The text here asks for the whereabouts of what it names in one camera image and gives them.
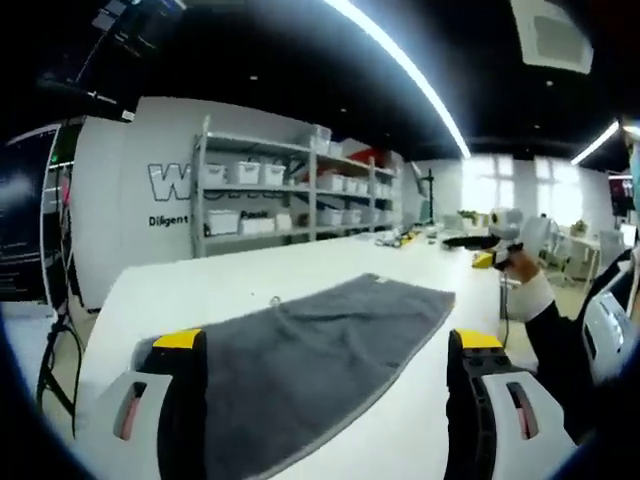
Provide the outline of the person's right hand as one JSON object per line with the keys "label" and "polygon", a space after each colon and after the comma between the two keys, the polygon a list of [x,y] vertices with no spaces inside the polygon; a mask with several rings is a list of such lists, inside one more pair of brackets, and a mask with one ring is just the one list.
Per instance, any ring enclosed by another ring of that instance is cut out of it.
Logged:
{"label": "person's right hand", "polygon": [[525,250],[509,253],[508,264],[505,268],[507,276],[521,284],[526,284],[540,272],[538,261]]}

